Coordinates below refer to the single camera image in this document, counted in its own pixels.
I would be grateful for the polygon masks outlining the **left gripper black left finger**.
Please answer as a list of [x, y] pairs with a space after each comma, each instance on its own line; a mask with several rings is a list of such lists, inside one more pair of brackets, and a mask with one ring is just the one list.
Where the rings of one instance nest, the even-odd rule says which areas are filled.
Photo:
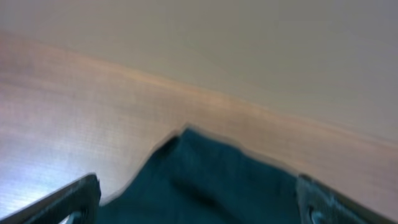
[[95, 173], [89, 173], [7, 216], [1, 223], [94, 223], [100, 198], [100, 182]]

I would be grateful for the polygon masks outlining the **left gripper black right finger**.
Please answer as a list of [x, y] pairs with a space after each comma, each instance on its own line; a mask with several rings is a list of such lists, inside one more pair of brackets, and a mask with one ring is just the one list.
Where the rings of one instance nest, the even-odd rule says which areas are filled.
[[298, 177], [296, 191], [304, 224], [394, 224], [307, 175]]

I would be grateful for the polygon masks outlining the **black shorts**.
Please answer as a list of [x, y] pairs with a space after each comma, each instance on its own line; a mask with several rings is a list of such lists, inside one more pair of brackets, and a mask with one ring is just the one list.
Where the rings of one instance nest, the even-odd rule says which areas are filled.
[[98, 223], [299, 223], [297, 179], [191, 129], [156, 150]]

